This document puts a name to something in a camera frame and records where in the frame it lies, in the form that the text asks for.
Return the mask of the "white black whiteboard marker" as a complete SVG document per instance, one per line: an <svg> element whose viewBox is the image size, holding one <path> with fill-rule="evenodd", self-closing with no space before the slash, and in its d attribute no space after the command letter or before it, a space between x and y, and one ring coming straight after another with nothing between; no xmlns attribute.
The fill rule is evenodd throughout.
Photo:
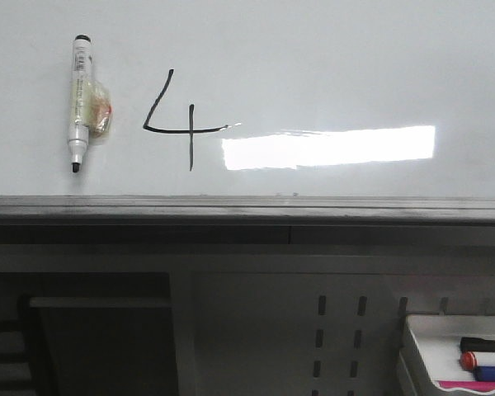
<svg viewBox="0 0 495 396"><path fill-rule="evenodd" d="M67 144L72 173L79 173L90 138L102 139L111 126L109 92L94 78L92 41L87 35L73 40L70 117Z"/></svg>

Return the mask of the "white whiteboard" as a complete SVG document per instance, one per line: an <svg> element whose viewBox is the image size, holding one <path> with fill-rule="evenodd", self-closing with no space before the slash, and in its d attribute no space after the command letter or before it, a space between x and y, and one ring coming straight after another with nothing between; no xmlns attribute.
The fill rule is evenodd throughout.
<svg viewBox="0 0 495 396"><path fill-rule="evenodd" d="M0 1L1 195L495 199L495 1Z"/></svg>

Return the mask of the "grey whiteboard bottom ledge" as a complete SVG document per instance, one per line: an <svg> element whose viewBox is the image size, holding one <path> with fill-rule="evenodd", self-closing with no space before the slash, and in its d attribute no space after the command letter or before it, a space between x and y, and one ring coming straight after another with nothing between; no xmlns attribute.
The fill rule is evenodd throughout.
<svg viewBox="0 0 495 396"><path fill-rule="evenodd" d="M495 247L495 199L0 196L0 243Z"/></svg>

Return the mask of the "grey slotted metal panel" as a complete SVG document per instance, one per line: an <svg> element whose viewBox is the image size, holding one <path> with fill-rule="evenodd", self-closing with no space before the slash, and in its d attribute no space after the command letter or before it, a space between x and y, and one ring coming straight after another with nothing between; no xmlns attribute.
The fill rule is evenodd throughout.
<svg viewBox="0 0 495 396"><path fill-rule="evenodd" d="M178 262L198 395L399 395L408 315L495 316L495 247L257 247Z"/></svg>

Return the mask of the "dark grey box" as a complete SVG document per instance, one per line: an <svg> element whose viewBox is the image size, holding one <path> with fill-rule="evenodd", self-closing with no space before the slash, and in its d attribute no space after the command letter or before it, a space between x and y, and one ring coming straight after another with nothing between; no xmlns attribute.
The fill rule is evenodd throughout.
<svg viewBox="0 0 495 396"><path fill-rule="evenodd" d="M60 395L178 393L167 274L37 274L25 295Z"/></svg>

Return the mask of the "white plastic tray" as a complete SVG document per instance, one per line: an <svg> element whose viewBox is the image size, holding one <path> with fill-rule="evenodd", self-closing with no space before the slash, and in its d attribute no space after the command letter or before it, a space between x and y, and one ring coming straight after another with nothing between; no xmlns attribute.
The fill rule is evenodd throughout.
<svg viewBox="0 0 495 396"><path fill-rule="evenodd" d="M495 340L495 316L410 315L403 330L397 376L403 395L495 395L462 389L443 389L440 380L475 381L460 365L460 339Z"/></svg>

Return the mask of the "red capped marker in tray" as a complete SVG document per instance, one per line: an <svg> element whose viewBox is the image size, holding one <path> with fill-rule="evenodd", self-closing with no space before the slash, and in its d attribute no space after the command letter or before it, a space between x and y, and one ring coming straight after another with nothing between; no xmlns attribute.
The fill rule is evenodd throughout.
<svg viewBox="0 0 495 396"><path fill-rule="evenodd" d="M495 367L495 352L463 352L460 356L460 365L467 371L474 371L478 367Z"/></svg>

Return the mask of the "blue marker in tray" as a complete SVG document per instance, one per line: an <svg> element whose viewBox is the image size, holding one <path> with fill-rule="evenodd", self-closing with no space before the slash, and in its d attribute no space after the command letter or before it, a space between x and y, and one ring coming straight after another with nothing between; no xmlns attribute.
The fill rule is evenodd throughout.
<svg viewBox="0 0 495 396"><path fill-rule="evenodd" d="M495 366L478 366L474 369L474 377L480 382L495 382Z"/></svg>

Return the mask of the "pink item in tray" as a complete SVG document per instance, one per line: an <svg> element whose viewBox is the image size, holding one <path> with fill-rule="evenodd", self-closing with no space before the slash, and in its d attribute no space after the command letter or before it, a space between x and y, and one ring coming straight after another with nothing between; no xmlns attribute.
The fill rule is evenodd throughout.
<svg viewBox="0 0 495 396"><path fill-rule="evenodd" d="M440 380L437 385L443 389L462 389L483 393L495 391L495 382Z"/></svg>

